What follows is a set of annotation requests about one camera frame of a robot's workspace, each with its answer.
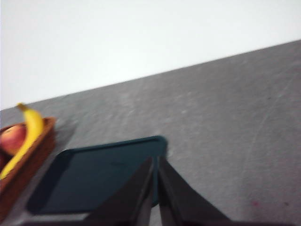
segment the dark green tray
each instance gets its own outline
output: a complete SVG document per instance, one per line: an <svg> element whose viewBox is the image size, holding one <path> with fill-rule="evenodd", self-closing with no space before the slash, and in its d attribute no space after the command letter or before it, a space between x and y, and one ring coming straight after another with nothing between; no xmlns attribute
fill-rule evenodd
<svg viewBox="0 0 301 226"><path fill-rule="evenodd" d="M121 188L150 156L154 157L156 205L157 157L166 156L166 147L164 137L154 136L65 150L51 164L27 209L33 214L90 212Z"/></svg>

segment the tray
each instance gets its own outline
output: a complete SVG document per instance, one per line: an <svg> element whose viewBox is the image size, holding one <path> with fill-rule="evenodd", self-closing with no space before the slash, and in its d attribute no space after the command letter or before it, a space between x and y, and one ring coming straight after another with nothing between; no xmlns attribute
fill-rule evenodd
<svg viewBox="0 0 301 226"><path fill-rule="evenodd" d="M0 133L18 124L4 127L0 130ZM7 216L30 179L55 147L54 125L54 117L44 118L45 127L42 134L18 164L0 181L0 222Z"/></svg>

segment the banana stem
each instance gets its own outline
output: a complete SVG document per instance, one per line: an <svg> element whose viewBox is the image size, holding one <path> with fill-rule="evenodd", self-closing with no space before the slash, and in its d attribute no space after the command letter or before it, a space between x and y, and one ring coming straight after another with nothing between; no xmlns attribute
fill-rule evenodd
<svg viewBox="0 0 301 226"><path fill-rule="evenodd" d="M22 111L24 112L25 110L28 110L28 107L22 103L18 103L17 104L17 107Z"/></svg>

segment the countertop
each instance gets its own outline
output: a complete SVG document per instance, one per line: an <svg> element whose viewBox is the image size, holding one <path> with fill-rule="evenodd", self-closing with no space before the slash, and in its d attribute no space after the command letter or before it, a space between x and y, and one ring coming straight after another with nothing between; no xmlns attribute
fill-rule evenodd
<svg viewBox="0 0 301 226"><path fill-rule="evenodd" d="M172 166L232 220L301 225L301 41L29 106L57 118L57 145L3 225L83 218L24 208L55 155L153 135L167 138ZM1 111L1 127L20 121L17 109ZM161 225L158 207L150 225Z"/></svg>

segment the gray table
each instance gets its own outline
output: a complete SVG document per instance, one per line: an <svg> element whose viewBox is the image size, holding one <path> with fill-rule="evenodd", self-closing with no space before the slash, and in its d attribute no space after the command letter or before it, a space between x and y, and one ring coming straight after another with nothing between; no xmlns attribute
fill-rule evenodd
<svg viewBox="0 0 301 226"><path fill-rule="evenodd" d="M231 219L301 225L301 41L30 106L58 118L57 146L3 225L83 218L24 208L55 155L152 135L168 139L174 168ZM22 120L1 111L2 127ZM155 207L150 225L160 224Z"/></svg>

